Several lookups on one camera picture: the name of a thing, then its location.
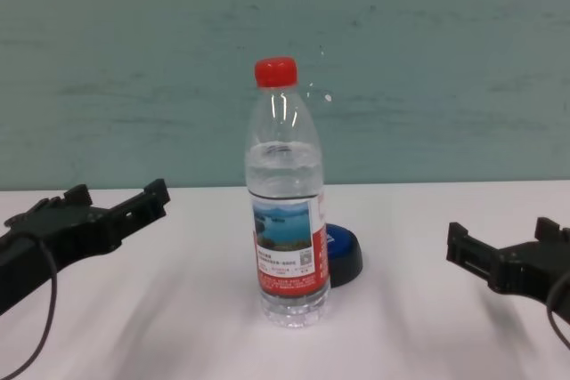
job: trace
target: plastic water bottle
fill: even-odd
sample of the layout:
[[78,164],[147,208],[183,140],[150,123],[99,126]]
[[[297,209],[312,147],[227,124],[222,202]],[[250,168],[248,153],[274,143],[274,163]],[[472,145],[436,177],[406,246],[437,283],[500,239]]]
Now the plastic water bottle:
[[261,60],[262,94],[245,154],[254,243],[265,315],[304,327],[324,313],[330,289],[319,137],[297,92],[292,58]]

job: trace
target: bottle label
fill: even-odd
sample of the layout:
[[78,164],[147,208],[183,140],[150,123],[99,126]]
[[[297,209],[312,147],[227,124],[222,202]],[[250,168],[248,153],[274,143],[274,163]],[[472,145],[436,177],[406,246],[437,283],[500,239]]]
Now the bottle label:
[[282,296],[309,295],[329,278],[322,194],[269,199],[252,195],[257,274],[261,288]]

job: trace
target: white tabletop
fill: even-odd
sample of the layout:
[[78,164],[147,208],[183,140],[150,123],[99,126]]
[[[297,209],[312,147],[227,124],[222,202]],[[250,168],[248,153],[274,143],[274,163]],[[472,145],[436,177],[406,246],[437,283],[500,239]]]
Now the white tabletop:
[[[53,194],[0,193],[0,220]],[[329,186],[328,221],[356,234],[364,270],[320,324],[287,330],[258,306],[246,191],[171,190],[166,218],[61,272],[52,333],[21,379],[566,380],[544,306],[495,295],[445,253],[451,221],[496,247],[531,240],[537,216],[570,225],[569,195],[570,182]],[[36,346],[49,291],[0,317],[0,376]]]

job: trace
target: qr code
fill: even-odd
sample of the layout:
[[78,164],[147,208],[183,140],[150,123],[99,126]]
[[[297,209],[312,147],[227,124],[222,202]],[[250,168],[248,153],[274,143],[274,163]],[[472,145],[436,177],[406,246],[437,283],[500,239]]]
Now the qr code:
[[311,264],[313,262],[313,251],[310,249],[306,249],[302,251],[299,255],[300,257],[300,264],[301,266],[306,266],[307,264]]

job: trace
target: teal wall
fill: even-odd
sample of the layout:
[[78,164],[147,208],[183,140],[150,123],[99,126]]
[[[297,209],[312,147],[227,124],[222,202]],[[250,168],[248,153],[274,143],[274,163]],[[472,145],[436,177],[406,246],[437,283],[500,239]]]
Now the teal wall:
[[327,182],[570,177],[570,0],[0,0],[0,188],[241,184],[276,54]]

